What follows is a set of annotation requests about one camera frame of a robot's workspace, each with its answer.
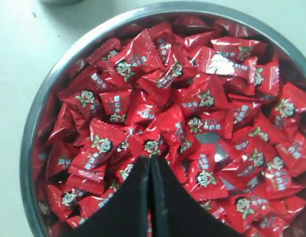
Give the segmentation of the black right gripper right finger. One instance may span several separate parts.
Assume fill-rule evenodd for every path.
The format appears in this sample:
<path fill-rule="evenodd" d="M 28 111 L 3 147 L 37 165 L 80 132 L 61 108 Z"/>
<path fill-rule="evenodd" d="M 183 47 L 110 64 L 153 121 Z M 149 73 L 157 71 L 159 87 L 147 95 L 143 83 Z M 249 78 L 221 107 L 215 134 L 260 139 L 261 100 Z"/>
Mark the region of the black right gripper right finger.
<path fill-rule="evenodd" d="M 150 159 L 154 237 L 240 237 L 241 234 L 205 211 L 175 177 L 162 157 Z"/>

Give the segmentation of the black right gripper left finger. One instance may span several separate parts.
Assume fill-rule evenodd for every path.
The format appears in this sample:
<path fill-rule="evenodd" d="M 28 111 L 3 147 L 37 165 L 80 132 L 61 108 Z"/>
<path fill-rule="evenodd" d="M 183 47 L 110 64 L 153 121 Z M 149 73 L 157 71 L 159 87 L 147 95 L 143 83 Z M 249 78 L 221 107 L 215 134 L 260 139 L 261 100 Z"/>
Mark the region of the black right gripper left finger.
<path fill-rule="evenodd" d="M 139 157 L 128 177 L 106 204 L 65 237 L 146 237 L 150 164 Z"/>

